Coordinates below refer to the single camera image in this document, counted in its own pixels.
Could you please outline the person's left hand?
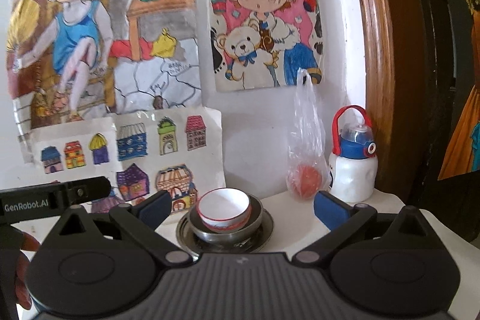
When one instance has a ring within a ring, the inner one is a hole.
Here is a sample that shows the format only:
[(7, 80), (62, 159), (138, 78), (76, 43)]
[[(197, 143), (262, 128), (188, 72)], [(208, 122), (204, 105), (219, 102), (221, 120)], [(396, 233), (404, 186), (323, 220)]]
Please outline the person's left hand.
[(20, 252), (16, 263), (15, 293), (17, 303), (24, 310), (30, 310), (32, 308), (32, 299), (25, 285), (25, 276), (27, 268), (30, 264), (30, 260), (23, 253), (23, 251), (38, 251), (40, 248), (40, 243), (27, 232), (23, 232), (23, 238), (24, 239), (20, 247)]

